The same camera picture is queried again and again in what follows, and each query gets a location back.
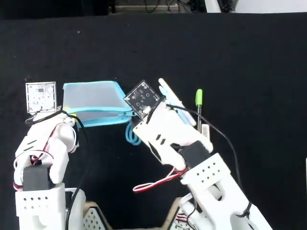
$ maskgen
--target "black cable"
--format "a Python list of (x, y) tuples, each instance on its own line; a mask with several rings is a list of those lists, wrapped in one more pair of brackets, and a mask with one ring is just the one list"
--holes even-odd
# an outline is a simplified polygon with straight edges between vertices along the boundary
[(175, 1), (175, 0), (172, 0), (171, 3), (168, 4), (168, 3), (167, 3), (167, 0), (165, 0), (165, 4), (166, 4), (166, 6), (167, 6), (167, 11), (171, 12), (171, 8), (170, 8), (170, 7), (171, 7), (171, 5), (173, 4), (174, 1)]
[(184, 10), (185, 10), (187, 13), (190, 13), (190, 11), (188, 11), (188, 9), (187, 9), (186, 6), (185, 6), (185, 5), (189, 6), (189, 4), (187, 4), (187, 3), (185, 3), (185, 2), (183, 2), (183, 1), (181, 1), (181, 0), (178, 0), (178, 1), (181, 3), (181, 5), (182, 5), (182, 7), (184, 8)]
[(59, 114), (62, 114), (62, 113), (65, 113), (67, 116), (69, 116), (69, 114), (68, 114), (66, 111), (64, 111), (64, 110), (58, 110), (58, 111), (56, 111), (55, 113), (53, 113), (53, 114), (51, 114), (51, 115), (48, 115), (48, 116), (45, 116), (45, 117), (43, 117), (43, 118), (41, 118), (41, 119), (38, 119), (38, 120), (36, 120), (36, 121), (29, 121), (29, 122), (26, 122), (26, 124), (29, 125), (29, 126), (32, 126), (32, 125), (35, 125), (35, 124), (40, 123), (40, 122), (42, 122), (42, 121), (46, 121), (46, 120), (48, 120), (48, 119), (51, 119), (51, 118), (53, 118), (53, 117), (55, 117), (55, 116), (57, 116), (57, 115), (59, 115)]
[(68, 230), (68, 229), (69, 229), (69, 228), (68, 228), (68, 226), (69, 226), (69, 218), (70, 218), (70, 215), (71, 215), (71, 209), (72, 209), (72, 206), (73, 206), (73, 202), (75, 201), (75, 199), (76, 199), (76, 197), (77, 197), (77, 194), (78, 194), (78, 192), (79, 192), (79, 190), (80, 190), (80, 188), (81, 188), (81, 185), (83, 184), (83, 182), (84, 182), (84, 180), (85, 180), (85, 178), (86, 178), (88, 172), (89, 172), (90, 169), (91, 169), (91, 164), (92, 164), (92, 160), (93, 160), (93, 155), (92, 155), (92, 152), (91, 152), (91, 143), (90, 143), (90, 140), (89, 140), (89, 138), (88, 138), (88, 135), (87, 135), (87, 133), (86, 133), (86, 131), (85, 131), (85, 127), (84, 127), (82, 121), (81, 121), (78, 117), (76, 117), (76, 116), (73, 116), (73, 115), (68, 115), (68, 116), (71, 117), (71, 118), (76, 119), (76, 120), (78, 121), (79, 125), (81, 126), (81, 129), (82, 129), (82, 131), (83, 131), (83, 133), (84, 133), (84, 136), (85, 136), (85, 139), (86, 139), (86, 142), (87, 142), (87, 153), (90, 155), (90, 159), (89, 159), (89, 161), (88, 161), (88, 163), (87, 163), (87, 167), (86, 167), (86, 169), (85, 169), (85, 171), (84, 171), (84, 173), (83, 173), (83, 175), (82, 175), (82, 177), (81, 177), (81, 179), (80, 179), (80, 181), (79, 181), (79, 184), (78, 184), (78, 186), (76, 187), (76, 191), (74, 192), (74, 194), (73, 194), (72, 197), (71, 197), (71, 204), (70, 204), (70, 206), (68, 207), (67, 215), (66, 215), (65, 230)]
[(144, 5), (145, 5), (145, 10), (146, 10), (147, 13), (154, 12), (158, 8), (158, 6), (160, 5), (160, 2), (161, 2), (161, 0), (157, 0), (156, 6), (152, 10), (149, 11), (148, 8), (147, 8), (147, 1), (146, 0), (143, 0), (143, 1), (144, 1)]
[(197, 113), (194, 110), (191, 109), (187, 109), (187, 108), (183, 108), (180, 106), (176, 106), (176, 105), (171, 105), (171, 104), (167, 104), (168, 107), (173, 108), (173, 109), (181, 109), (181, 110), (185, 110), (189, 113), (195, 114), (197, 116), (199, 116), (202, 120), (204, 120), (204, 122), (206, 122), (211, 128), (213, 128), (216, 132), (218, 132), (222, 137), (224, 137), (226, 139), (226, 141), (228, 142), (233, 154), (234, 154), (234, 158), (235, 158), (235, 165), (236, 165), (236, 176), (237, 176), (237, 184), (239, 185), (240, 189), (242, 190), (242, 192), (244, 193), (243, 190), (243, 186), (242, 186), (242, 182), (241, 182), (241, 176), (240, 176), (240, 170), (239, 170), (239, 162), (238, 162), (238, 157), (236, 154), (236, 150), (233, 146), (233, 144), (231, 143), (230, 139), (224, 134), (222, 133), (217, 127), (215, 127), (214, 125), (212, 125), (206, 118), (204, 118), (201, 114)]
[(194, 209), (193, 211), (187, 216), (187, 224), (190, 228), (192, 228), (193, 230), (196, 230), (190, 223), (189, 223), (189, 218), (190, 216), (196, 211), (196, 208), (197, 208), (197, 202), (196, 200), (194, 199)]

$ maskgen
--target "blue loop strap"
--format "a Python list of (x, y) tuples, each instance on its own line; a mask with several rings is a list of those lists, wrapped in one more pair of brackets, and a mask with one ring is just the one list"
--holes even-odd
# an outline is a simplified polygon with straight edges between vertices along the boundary
[(130, 122), (126, 127), (126, 140), (132, 145), (139, 145), (142, 141), (132, 130), (132, 123)]

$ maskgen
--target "red and white wire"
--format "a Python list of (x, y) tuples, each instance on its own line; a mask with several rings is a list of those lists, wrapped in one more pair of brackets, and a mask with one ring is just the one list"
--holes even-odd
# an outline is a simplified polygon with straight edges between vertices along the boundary
[(13, 182), (13, 188), (14, 188), (16, 191), (22, 191), (22, 190), (23, 190), (23, 187), (22, 187), (22, 186), (18, 186), (15, 182)]
[(177, 177), (180, 177), (181, 175), (183, 175), (185, 172), (187, 171), (187, 169), (183, 170), (183, 171), (180, 171), (180, 172), (177, 172), (176, 174), (173, 174), (173, 172), (175, 172), (175, 168), (173, 168), (171, 170), (171, 172), (163, 179), (159, 180), (159, 181), (156, 181), (154, 183), (145, 183), (145, 184), (140, 184), (140, 185), (137, 185), (135, 186), (132, 190), (135, 192), (135, 193), (141, 193), (141, 192), (144, 192), (146, 190), (149, 190), (153, 187), (156, 187), (157, 185), (159, 184), (163, 184), (167, 181), (170, 181), (170, 180), (173, 180)]

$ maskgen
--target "cable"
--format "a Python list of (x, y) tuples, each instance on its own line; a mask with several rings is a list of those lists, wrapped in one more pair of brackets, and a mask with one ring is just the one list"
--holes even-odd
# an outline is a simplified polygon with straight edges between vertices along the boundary
[(146, 10), (147, 13), (154, 12), (158, 8), (158, 6), (160, 5), (160, 2), (161, 2), (161, 0), (157, 0), (156, 6), (152, 10), (149, 11), (148, 8), (147, 8), (147, 0), (143, 0), (143, 1), (144, 1), (144, 5), (145, 5), (145, 10)]
[(40, 152), (40, 153), (49, 155), (49, 156), (53, 159), (53, 156), (52, 156), (50, 153), (48, 153), (48, 152), (46, 152), (46, 151), (44, 151), (44, 150), (28, 150), (28, 151), (24, 151), (24, 152), (22, 152), (21, 154), (19, 154), (19, 155), (15, 158), (15, 160), (14, 160), (14, 162), (13, 162), (14, 169), (17, 168), (16, 163), (17, 163), (19, 157), (20, 157), (21, 155), (25, 154), (25, 153), (28, 153), (28, 152)]
[(167, 6), (167, 11), (171, 12), (171, 8), (170, 8), (170, 7), (171, 7), (171, 5), (173, 4), (174, 1), (175, 1), (175, 0), (172, 0), (171, 3), (168, 4), (168, 3), (167, 3), (167, 0), (165, 0), (165, 4), (166, 4), (166, 6)]
[(240, 189), (242, 190), (242, 192), (244, 193), (243, 190), (243, 186), (242, 186), (242, 182), (241, 182), (241, 176), (240, 176), (240, 171), (239, 171), (239, 162), (238, 162), (238, 158), (237, 158), (237, 154), (236, 154), (236, 150), (233, 146), (233, 144), (231, 143), (230, 139), (224, 134), (222, 133), (217, 127), (215, 127), (214, 125), (212, 125), (206, 118), (204, 118), (201, 114), (197, 113), (194, 110), (191, 109), (187, 109), (187, 108), (183, 108), (180, 106), (176, 106), (176, 105), (171, 105), (171, 104), (167, 104), (168, 107), (173, 108), (173, 109), (181, 109), (181, 110), (185, 110), (189, 113), (195, 114), (197, 116), (199, 116), (202, 120), (204, 120), (204, 122), (206, 122), (211, 128), (213, 128), (216, 132), (218, 132), (222, 137), (224, 137), (226, 139), (226, 141), (228, 142), (233, 154), (234, 154), (234, 158), (235, 158), (235, 165), (236, 165), (236, 176), (237, 176), (237, 184), (239, 185)]
[(180, 4), (182, 5), (182, 7), (184, 8), (184, 10), (185, 10), (187, 13), (190, 13), (190, 12), (191, 12), (191, 11), (188, 11), (188, 9), (187, 9), (186, 6), (185, 6), (185, 5), (189, 6), (189, 4), (187, 4), (187, 3), (185, 3), (185, 2), (183, 2), (183, 1), (181, 1), (181, 0), (178, 0), (178, 2), (180, 2)]
[(66, 215), (66, 220), (65, 220), (65, 230), (69, 230), (69, 218), (70, 218), (70, 215), (71, 215), (71, 209), (72, 209), (73, 203), (74, 203), (74, 201), (75, 201), (75, 199), (76, 199), (76, 197), (77, 197), (77, 194), (78, 194), (78, 192), (79, 192), (79, 190), (80, 190), (81, 185), (83, 184), (83, 181), (84, 181), (85, 178), (86, 178), (86, 175), (88, 174), (88, 172), (89, 172), (90, 169), (91, 169), (91, 164), (92, 164), (92, 160), (93, 160), (93, 154), (92, 154), (92, 152), (91, 152), (91, 143), (90, 143), (90, 140), (89, 140), (89, 138), (88, 138), (88, 135), (87, 135), (87, 133), (86, 133), (86, 131), (85, 131), (85, 127), (84, 127), (82, 121), (81, 121), (78, 117), (76, 117), (76, 116), (69, 115), (69, 114), (67, 114), (67, 115), (68, 115), (69, 117), (71, 117), (71, 118), (76, 119), (76, 120), (78, 121), (79, 125), (81, 126), (81, 129), (82, 129), (82, 131), (83, 131), (83, 133), (84, 133), (84, 136), (85, 136), (85, 139), (86, 139), (86, 142), (87, 142), (87, 153), (90, 154), (90, 159), (89, 159), (88, 164), (87, 164), (87, 167), (85, 168), (85, 171), (84, 171), (84, 173), (83, 173), (83, 175), (82, 175), (82, 177), (81, 177), (81, 179), (80, 179), (80, 181), (79, 181), (79, 184), (78, 184), (78, 186), (77, 186), (77, 188), (76, 188), (76, 191), (74, 192), (74, 194), (73, 194), (72, 197), (71, 197), (71, 204), (70, 204), (70, 206), (68, 207), (67, 215)]
[(132, 145), (139, 145), (142, 142), (142, 140), (133, 132), (132, 122), (127, 125), (125, 136), (127, 142)]
[(172, 175), (172, 173), (173, 173), (174, 171), (175, 171), (175, 168), (173, 168), (173, 169), (170, 171), (170, 173), (169, 173), (165, 178), (163, 178), (163, 179), (161, 179), (161, 180), (159, 180), (159, 181), (156, 181), (156, 182), (154, 182), (154, 183), (145, 183), (145, 184), (137, 185), (137, 186), (135, 186), (132, 190), (133, 190), (135, 193), (144, 192), (144, 191), (149, 190), (149, 189), (151, 189), (151, 188), (153, 188), (153, 187), (156, 187), (156, 186), (159, 185), (159, 184), (163, 184), (163, 183), (165, 183), (165, 182), (167, 182), (167, 181), (171, 181), (171, 180), (173, 180), (173, 179), (175, 179), (175, 178), (177, 178), (177, 177), (180, 177), (181, 175), (183, 175), (183, 174), (187, 171), (187, 169), (185, 169), (185, 170), (183, 170), (183, 171), (180, 171), (180, 172), (178, 172), (178, 173)]
[(190, 228), (192, 228), (193, 230), (196, 230), (194, 227), (192, 227), (192, 225), (189, 223), (189, 218), (190, 216), (196, 211), (196, 208), (197, 208), (197, 202), (196, 200), (194, 199), (194, 209), (193, 211), (187, 216), (187, 224), (189, 225)]

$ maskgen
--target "white circuit board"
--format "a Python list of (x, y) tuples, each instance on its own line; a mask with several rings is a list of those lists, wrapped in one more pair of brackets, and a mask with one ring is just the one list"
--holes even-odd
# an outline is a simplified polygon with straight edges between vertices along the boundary
[(57, 110), (56, 82), (35, 82), (25, 84), (27, 112), (55, 112)]

